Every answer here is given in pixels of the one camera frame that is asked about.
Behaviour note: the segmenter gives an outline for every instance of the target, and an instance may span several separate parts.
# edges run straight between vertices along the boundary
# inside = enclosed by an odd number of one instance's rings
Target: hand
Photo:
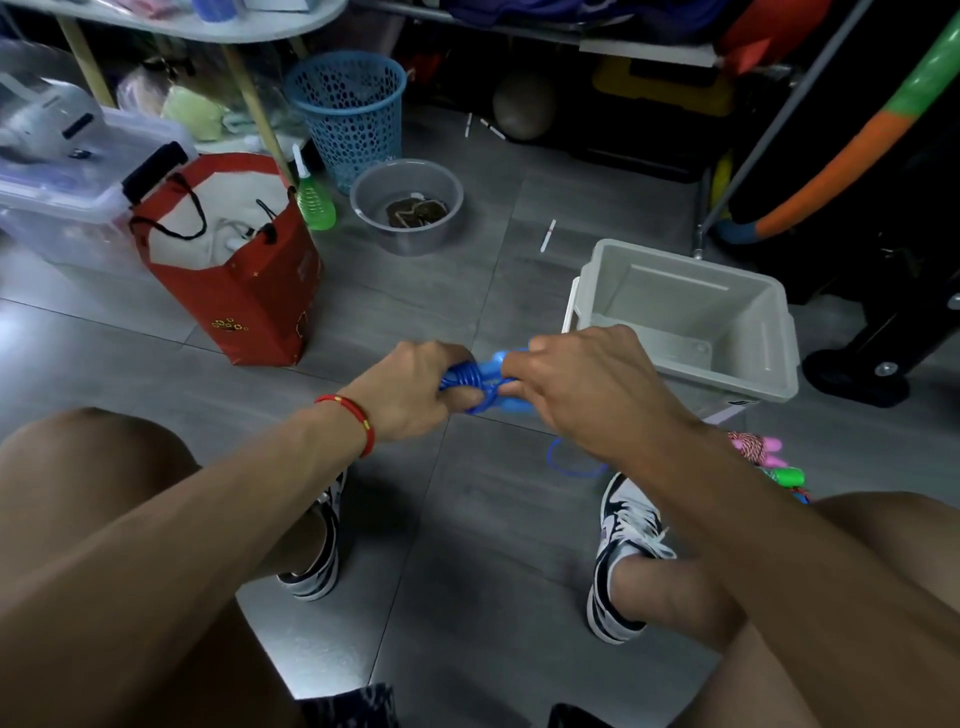
[[[483,401],[483,392],[473,387],[438,391],[447,369],[472,358],[459,344],[404,341],[339,394],[363,407],[377,442],[416,437],[439,425],[450,413],[463,412]]]
[[[503,360],[500,394],[530,401],[543,420],[594,457],[621,467],[703,425],[660,380],[632,329],[537,336]]]

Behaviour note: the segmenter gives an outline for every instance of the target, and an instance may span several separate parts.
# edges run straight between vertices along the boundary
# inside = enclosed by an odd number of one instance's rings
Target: green spray bottle
[[[324,186],[310,176],[303,163],[300,147],[294,144],[294,161],[297,163],[297,175],[300,185],[297,187],[297,207],[303,216],[306,227],[312,231],[330,230],[337,222],[337,208]]]

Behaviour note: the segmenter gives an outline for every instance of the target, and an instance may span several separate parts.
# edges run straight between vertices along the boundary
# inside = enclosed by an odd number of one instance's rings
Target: red paper bag
[[[232,364],[300,360],[324,265],[292,192],[269,157],[205,155],[133,210],[143,262]]]

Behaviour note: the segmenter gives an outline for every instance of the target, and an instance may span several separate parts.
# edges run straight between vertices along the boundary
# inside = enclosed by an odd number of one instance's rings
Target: knee
[[[87,467],[111,461],[113,467],[143,472],[167,485],[197,470],[189,448],[157,423],[78,407],[20,427],[0,445],[0,461],[33,462],[38,467]]]
[[[813,507],[838,525],[843,522],[939,519],[956,513],[953,508],[935,498],[906,491],[845,493],[818,500]]]
[[[849,493],[814,504],[834,525],[881,556],[956,543],[960,511],[918,493]]]

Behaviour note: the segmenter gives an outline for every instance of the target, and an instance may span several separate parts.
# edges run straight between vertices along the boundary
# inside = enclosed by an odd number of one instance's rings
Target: bracelet
[[[342,406],[347,410],[347,412],[353,415],[357,419],[357,422],[360,423],[367,431],[367,446],[363,448],[363,452],[360,453],[360,457],[367,457],[367,455],[373,452],[373,442],[375,439],[373,425],[371,425],[370,418],[367,417],[367,413],[363,411],[360,405],[355,401],[346,397],[341,397],[340,395],[323,395],[322,397],[317,397],[317,400],[314,402],[314,404],[320,404],[322,401],[337,402],[337,404]]]

